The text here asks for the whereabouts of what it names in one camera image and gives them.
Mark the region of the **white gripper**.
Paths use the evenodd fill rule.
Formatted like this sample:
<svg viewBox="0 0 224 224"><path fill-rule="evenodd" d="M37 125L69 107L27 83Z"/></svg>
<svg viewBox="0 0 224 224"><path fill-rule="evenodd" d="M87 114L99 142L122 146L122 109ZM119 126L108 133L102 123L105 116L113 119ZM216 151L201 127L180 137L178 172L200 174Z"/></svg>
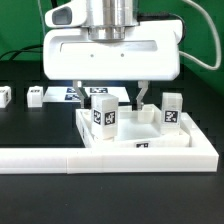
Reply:
<svg viewBox="0 0 224 224"><path fill-rule="evenodd" d="M180 72L183 22L138 14L135 0L71 0L45 14L44 72L74 80L82 109L91 98L78 80L140 80L132 110L143 108L149 81L173 80Z"/></svg>

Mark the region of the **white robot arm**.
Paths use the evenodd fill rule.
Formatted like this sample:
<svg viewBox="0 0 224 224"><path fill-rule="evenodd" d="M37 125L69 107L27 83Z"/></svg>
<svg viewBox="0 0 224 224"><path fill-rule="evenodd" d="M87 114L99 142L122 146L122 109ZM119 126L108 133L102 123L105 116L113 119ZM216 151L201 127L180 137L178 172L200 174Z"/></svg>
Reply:
<svg viewBox="0 0 224 224"><path fill-rule="evenodd" d="M151 81L173 80L180 72L182 19L141 14L138 0L71 0L45 14L50 31L43 66L51 80L136 80L140 110Z"/></svg>

